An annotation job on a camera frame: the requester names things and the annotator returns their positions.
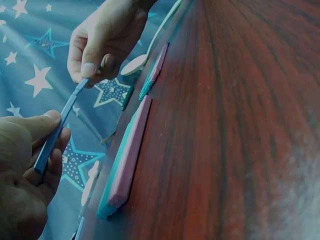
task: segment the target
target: hand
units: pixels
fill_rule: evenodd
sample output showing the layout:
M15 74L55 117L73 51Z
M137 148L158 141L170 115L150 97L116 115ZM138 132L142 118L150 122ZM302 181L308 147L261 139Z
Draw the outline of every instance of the hand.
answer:
M91 87L114 79L138 42L148 12L133 0L107 0L72 33L67 68L79 83L91 78Z
M71 132L64 128L48 160L45 175L33 165L60 114L49 111L29 118L0 118L0 239L38 239L47 222L47 207L62 174L62 154Z

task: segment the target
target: blue star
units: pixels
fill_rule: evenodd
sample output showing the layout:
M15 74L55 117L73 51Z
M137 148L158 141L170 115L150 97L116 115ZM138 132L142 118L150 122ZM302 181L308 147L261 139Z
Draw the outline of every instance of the blue star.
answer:
M63 47L69 45L68 42L63 41L53 41L51 27L42 37L34 37L34 36L25 36L30 42L25 46L25 48L29 47L37 47L42 51L47 53L53 59L56 59L54 48Z
M128 85L119 83L117 78L114 80L103 80L94 87L100 91L93 106L94 108L108 104L112 101L115 101L122 106L130 88Z
M154 12L149 12L149 13L148 13L148 19L149 19L149 18L152 18L152 17L155 16L155 15L157 15L157 14L154 13ZM139 44L140 46L142 46L142 41L141 41L141 39L139 39L138 44Z
M85 177L83 168L88 165L93 165L95 161L105 156L102 152L90 152L76 150L73 137L65 148L62 155L62 177L61 181L66 179L81 192L84 190L88 176Z

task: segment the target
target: wooden surface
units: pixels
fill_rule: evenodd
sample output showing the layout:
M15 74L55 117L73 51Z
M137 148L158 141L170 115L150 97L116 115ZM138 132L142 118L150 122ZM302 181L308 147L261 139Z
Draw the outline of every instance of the wooden surface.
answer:
M320 2L185 1L169 37L129 202L95 218L106 165L81 239L318 240Z

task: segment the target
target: blue fabric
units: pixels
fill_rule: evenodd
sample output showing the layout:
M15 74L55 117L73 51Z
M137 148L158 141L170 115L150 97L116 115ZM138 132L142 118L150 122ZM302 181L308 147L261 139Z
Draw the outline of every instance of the blue fabric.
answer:
M0 0L0 116L30 117L61 111L76 85L67 71L73 29L103 0ZM174 1L159 0L126 62L146 53ZM76 231L88 170L106 160L100 143L116 128L121 106L139 73L105 80L78 97L68 117L71 140L63 154L63 176L48 208L42 240L67 240Z

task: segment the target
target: pink strip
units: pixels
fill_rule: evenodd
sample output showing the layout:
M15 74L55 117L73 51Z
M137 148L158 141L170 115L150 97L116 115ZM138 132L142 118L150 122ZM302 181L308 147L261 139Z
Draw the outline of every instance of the pink strip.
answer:
M148 95L142 100L115 173L107 200L107 203L115 208L120 208L129 198L151 101L152 99Z
M151 82L154 83L157 80L157 77L162 69L162 66L164 65L165 57L167 54L169 43L167 42L163 48L161 49L161 52L159 54L159 57L155 63L155 69L153 70L152 76L151 76Z

